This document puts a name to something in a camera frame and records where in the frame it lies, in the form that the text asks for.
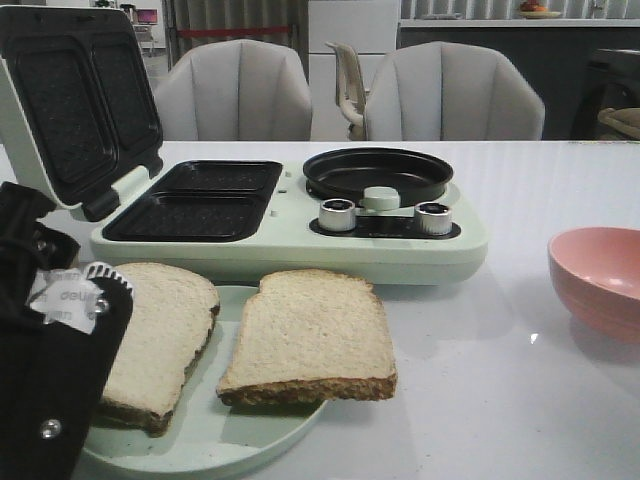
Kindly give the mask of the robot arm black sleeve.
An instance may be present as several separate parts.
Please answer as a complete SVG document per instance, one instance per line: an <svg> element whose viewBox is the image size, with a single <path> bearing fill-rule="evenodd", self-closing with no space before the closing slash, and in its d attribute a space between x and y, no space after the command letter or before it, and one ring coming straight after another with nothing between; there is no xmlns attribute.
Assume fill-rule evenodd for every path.
<svg viewBox="0 0 640 480"><path fill-rule="evenodd" d="M1 476L68 479L133 310L112 266L42 222L41 192L1 185Z"/></svg>

